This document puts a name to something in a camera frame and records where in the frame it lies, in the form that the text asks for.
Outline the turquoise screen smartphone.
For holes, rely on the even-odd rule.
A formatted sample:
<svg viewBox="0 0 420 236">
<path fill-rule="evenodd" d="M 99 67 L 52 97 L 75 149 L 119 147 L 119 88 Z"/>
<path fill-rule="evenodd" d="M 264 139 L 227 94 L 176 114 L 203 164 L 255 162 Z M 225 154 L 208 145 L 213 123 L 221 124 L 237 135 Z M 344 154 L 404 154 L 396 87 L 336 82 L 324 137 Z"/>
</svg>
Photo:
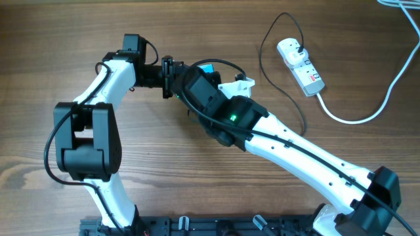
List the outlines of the turquoise screen smartphone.
<svg viewBox="0 0 420 236">
<path fill-rule="evenodd" d="M 204 64 L 199 66 L 205 73 L 213 73 L 214 67 L 213 64 Z"/>
</svg>

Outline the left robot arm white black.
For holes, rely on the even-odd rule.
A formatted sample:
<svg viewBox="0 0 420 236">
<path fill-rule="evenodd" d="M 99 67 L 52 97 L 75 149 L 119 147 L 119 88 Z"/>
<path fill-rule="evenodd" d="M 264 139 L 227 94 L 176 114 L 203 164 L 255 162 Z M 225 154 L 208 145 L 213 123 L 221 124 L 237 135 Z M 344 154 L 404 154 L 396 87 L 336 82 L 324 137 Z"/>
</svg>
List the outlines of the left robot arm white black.
<svg viewBox="0 0 420 236">
<path fill-rule="evenodd" d="M 148 230 L 119 175 L 122 146 L 115 111 L 135 87 L 161 88 L 164 98 L 171 97 L 172 83 L 187 68 L 170 56 L 146 63 L 150 45 L 139 34 L 126 34 L 122 49 L 96 64 L 96 78 L 87 90 L 54 108 L 45 170 L 59 184 L 83 186 L 101 213 L 93 228 L 81 221 L 82 235 L 144 235 Z"/>
</svg>

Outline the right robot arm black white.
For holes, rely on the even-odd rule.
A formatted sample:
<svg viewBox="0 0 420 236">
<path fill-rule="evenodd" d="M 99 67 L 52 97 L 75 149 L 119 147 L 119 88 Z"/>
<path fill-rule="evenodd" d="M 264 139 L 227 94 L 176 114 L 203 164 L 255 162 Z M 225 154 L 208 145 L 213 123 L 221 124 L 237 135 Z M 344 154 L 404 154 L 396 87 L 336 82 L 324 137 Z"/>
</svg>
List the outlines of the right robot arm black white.
<svg viewBox="0 0 420 236">
<path fill-rule="evenodd" d="M 317 234 L 384 235 L 401 219 L 399 179 L 390 169 L 372 172 L 328 153 L 247 95 L 222 91 L 218 73 L 194 66 L 178 81 L 177 96 L 210 137 L 279 165 L 327 199 L 310 223 Z"/>
</svg>

